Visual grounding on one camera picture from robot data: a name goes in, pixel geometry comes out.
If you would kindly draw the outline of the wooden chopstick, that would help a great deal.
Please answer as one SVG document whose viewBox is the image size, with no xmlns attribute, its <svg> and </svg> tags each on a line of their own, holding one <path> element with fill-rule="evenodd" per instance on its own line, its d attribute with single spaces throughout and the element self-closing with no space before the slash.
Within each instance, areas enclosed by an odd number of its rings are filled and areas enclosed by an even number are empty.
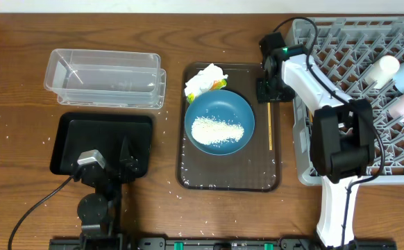
<svg viewBox="0 0 404 250">
<path fill-rule="evenodd" d="M 269 139 L 269 150 L 273 150 L 272 141 L 272 119 L 271 119 L 271 104 L 267 103 L 267 125 L 268 125 L 268 139 Z"/>
</svg>

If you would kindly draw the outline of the dark blue plate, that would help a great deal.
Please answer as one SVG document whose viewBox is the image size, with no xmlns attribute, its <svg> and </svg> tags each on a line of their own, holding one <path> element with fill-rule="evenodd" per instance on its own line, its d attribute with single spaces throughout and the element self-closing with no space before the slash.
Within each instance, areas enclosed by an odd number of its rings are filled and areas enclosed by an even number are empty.
<svg viewBox="0 0 404 250">
<path fill-rule="evenodd" d="M 239 142 L 200 144 L 191 135 L 191 125 L 197 117 L 241 125 L 244 135 Z M 244 148 L 251 140 L 255 130 L 255 116 L 249 103 L 240 95 L 228 90 L 214 90 L 202 94 L 189 105 L 185 112 L 184 127 L 187 137 L 197 149 L 214 156 L 226 156 Z"/>
</svg>

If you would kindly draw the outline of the white green cup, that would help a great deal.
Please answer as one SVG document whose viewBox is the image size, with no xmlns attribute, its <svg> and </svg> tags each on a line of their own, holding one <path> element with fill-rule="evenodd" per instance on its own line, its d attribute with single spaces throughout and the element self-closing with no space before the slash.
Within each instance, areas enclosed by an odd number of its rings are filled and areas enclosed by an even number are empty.
<svg viewBox="0 0 404 250">
<path fill-rule="evenodd" d="M 373 88 L 379 90 L 392 80 L 399 68 L 400 63 L 398 59 L 389 55 L 383 56 L 372 64 L 372 67 L 364 77 L 364 81 L 368 85 L 373 84 Z"/>
</svg>

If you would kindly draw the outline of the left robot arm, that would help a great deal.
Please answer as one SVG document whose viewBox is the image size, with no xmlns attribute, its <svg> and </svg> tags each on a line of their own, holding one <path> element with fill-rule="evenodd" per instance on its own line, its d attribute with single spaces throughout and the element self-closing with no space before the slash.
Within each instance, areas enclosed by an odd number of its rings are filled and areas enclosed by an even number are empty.
<svg viewBox="0 0 404 250">
<path fill-rule="evenodd" d="M 138 159 L 131 141 L 125 137 L 116 163 L 111 165 L 96 149 L 84 151 L 73 170 L 73 179 L 94 188 L 78 203 L 81 220 L 79 250 L 131 248 L 130 238 L 120 226 L 122 185 L 135 180 L 133 168 Z"/>
</svg>

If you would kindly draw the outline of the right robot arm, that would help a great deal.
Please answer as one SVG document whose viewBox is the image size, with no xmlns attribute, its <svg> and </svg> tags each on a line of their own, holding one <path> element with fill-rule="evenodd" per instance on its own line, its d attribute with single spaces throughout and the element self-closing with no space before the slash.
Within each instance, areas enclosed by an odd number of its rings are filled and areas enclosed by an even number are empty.
<svg viewBox="0 0 404 250">
<path fill-rule="evenodd" d="M 280 33 L 270 33 L 259 47 L 264 77 L 257 81 L 258 102 L 288 102 L 299 97 L 312 112 L 309 154 L 322 178 L 317 224 L 321 246 L 349 249 L 354 241 L 356 193 L 375 156 L 372 107 L 334 86 L 305 46 L 289 47 Z"/>
</svg>

